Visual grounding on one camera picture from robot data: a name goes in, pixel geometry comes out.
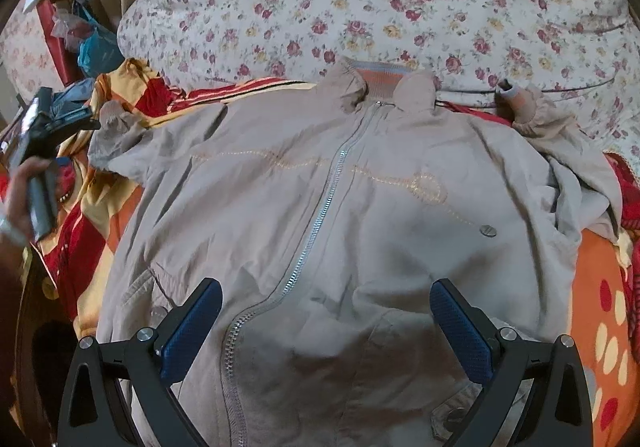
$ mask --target blue plastic bag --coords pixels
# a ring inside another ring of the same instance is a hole
[[[117,69],[124,62],[124,56],[116,35],[98,23],[81,4],[74,4],[74,13],[95,27],[94,33],[82,41],[78,53],[78,66],[84,75],[97,78],[101,73]]]

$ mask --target black handheld device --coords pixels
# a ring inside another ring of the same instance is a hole
[[[51,88],[40,88],[31,101],[22,119],[20,141],[11,159],[10,169],[15,169],[31,156],[54,159],[58,146],[67,138],[80,130],[100,128],[100,122],[93,118],[89,107],[80,107],[60,116],[52,116],[52,97]],[[47,236],[56,226],[56,181],[55,166],[29,180],[27,199],[36,241]]]

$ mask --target metal screw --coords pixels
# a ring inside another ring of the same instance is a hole
[[[570,337],[569,335],[562,335],[560,337],[560,342],[562,342],[562,345],[565,348],[573,348],[575,346],[575,341],[573,337]]]
[[[140,342],[148,341],[153,336],[154,336],[154,329],[153,328],[142,328],[136,334],[136,338]]]
[[[518,337],[518,334],[513,328],[502,328],[500,330],[500,337],[504,338],[506,341],[514,341],[516,337]]]
[[[486,237],[495,237],[498,235],[498,231],[494,229],[491,225],[483,225],[480,227],[480,233]]]
[[[80,343],[79,343],[80,344],[80,349],[81,350],[85,350],[87,348],[90,348],[93,343],[94,343],[94,338],[93,337],[91,337],[89,335],[86,336],[86,337],[82,337],[80,339]]]

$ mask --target ribbed cuff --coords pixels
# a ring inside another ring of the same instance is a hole
[[[504,88],[507,84],[508,82],[498,84],[495,92],[509,104],[516,123],[530,122],[536,114],[536,99],[533,94],[515,84],[510,84],[511,88],[507,90]]]
[[[107,124],[112,120],[119,118],[123,115],[125,110],[116,100],[110,100],[100,109],[100,123]]]

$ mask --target tan sleeve cuff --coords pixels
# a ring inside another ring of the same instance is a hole
[[[504,90],[499,85],[495,88],[500,97],[511,107],[515,116],[514,122],[528,123],[536,115],[537,102],[530,90],[524,90],[513,85],[511,89]]]

